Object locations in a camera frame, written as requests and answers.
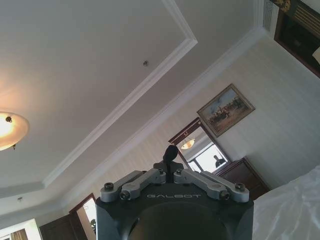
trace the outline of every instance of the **mirror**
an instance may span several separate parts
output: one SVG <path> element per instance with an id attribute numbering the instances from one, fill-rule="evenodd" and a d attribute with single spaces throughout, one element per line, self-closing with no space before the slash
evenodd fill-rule
<path id="1" fill-rule="evenodd" d="M 192 121 L 169 142 L 178 147 L 179 155 L 193 171 L 213 173 L 229 163 L 199 118 Z"/>

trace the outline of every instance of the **silver metal arm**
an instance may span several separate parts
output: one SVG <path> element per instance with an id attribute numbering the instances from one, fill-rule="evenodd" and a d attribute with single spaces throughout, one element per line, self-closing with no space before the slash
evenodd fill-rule
<path id="1" fill-rule="evenodd" d="M 192 183 L 206 191 L 207 195 L 216 200 L 232 200 L 239 203 L 249 201 L 249 191 L 242 183 L 233 184 L 208 171 L 198 173 L 191 169 L 177 170 L 174 174 L 174 182 Z"/>
<path id="2" fill-rule="evenodd" d="M 206 194 L 216 200 L 227 200 L 229 193 L 225 186 L 213 182 L 204 176 L 200 175 L 196 171 L 191 169 L 177 170 L 174 174 L 174 182 L 177 184 L 189 184 L 192 183 L 206 192 Z"/>
<path id="3" fill-rule="evenodd" d="M 166 182 L 166 173 L 162 169 L 152 168 L 132 182 L 122 186 L 120 198 L 132 200 L 140 196 L 140 192 L 149 184 L 162 184 Z"/>
<path id="4" fill-rule="evenodd" d="M 223 184 L 228 192 L 231 194 L 231 199 L 238 203 L 246 203 L 249 201 L 249 190 L 243 183 L 235 183 L 229 182 L 222 177 L 212 174 L 208 171 L 202 171 L 200 173 L 204 177 L 210 179 L 213 182 Z"/>
<path id="5" fill-rule="evenodd" d="M 123 178 L 119 179 L 115 183 L 107 182 L 103 188 L 101 188 L 101 201 L 105 203 L 110 203 L 118 199 L 121 187 L 126 182 L 133 179 L 135 176 L 139 175 L 141 171 L 133 171 Z"/>

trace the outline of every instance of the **white bedding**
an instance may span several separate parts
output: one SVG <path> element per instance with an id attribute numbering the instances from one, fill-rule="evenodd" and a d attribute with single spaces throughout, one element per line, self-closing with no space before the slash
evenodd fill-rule
<path id="1" fill-rule="evenodd" d="M 320 165 L 254 201 L 253 240 L 320 240 Z"/>

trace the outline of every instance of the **painting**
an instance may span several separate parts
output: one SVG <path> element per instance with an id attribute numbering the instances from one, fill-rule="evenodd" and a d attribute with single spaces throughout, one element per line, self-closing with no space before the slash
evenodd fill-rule
<path id="1" fill-rule="evenodd" d="M 230 84 L 197 113 L 218 137 L 253 110 L 254 106 Z"/>

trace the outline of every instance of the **door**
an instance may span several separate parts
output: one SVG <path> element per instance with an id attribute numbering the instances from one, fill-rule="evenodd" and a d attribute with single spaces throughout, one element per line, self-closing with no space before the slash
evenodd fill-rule
<path id="1" fill-rule="evenodd" d="M 87 240 L 77 215 L 66 215 L 40 227 L 43 240 Z"/>

